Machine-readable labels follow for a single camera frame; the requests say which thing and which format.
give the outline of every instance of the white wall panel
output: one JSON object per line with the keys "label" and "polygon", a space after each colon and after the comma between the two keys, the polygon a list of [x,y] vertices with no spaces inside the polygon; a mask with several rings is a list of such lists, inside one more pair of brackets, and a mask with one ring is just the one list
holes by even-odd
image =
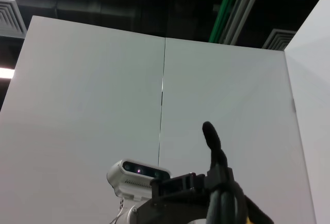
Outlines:
{"label": "white wall panel", "polygon": [[157,165],[164,38],[32,19],[0,113],[0,222],[109,223],[123,158]]}
{"label": "white wall panel", "polygon": [[285,49],[318,224],[330,212],[330,0],[320,0]]}
{"label": "white wall panel", "polygon": [[216,127],[244,192],[275,223],[315,223],[283,52],[166,39],[159,164],[206,173]]}

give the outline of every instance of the fluorescent light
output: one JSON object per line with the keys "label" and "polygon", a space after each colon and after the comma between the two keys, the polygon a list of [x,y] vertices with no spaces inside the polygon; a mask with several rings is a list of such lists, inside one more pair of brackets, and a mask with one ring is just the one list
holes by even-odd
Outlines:
{"label": "fluorescent light", "polygon": [[14,71],[14,69],[0,68],[0,78],[12,78]]}

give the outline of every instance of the ceiling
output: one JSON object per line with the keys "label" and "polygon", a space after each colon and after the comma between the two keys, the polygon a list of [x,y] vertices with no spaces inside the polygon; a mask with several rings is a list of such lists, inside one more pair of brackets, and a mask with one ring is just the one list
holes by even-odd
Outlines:
{"label": "ceiling", "polygon": [[[222,0],[16,0],[33,15],[207,42]],[[272,29],[297,31],[318,0],[256,0],[236,45],[261,48]],[[14,69],[23,39],[0,37],[0,67]],[[0,79],[0,107],[10,80]]]}

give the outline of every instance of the ceiling air vent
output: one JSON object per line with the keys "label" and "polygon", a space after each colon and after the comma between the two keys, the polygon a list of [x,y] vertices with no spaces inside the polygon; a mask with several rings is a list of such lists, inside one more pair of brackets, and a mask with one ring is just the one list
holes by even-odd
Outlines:
{"label": "ceiling air vent", "polygon": [[0,37],[25,38],[26,27],[15,0],[0,0]]}
{"label": "ceiling air vent", "polygon": [[262,48],[266,50],[283,51],[294,37],[295,33],[296,31],[273,29]]}

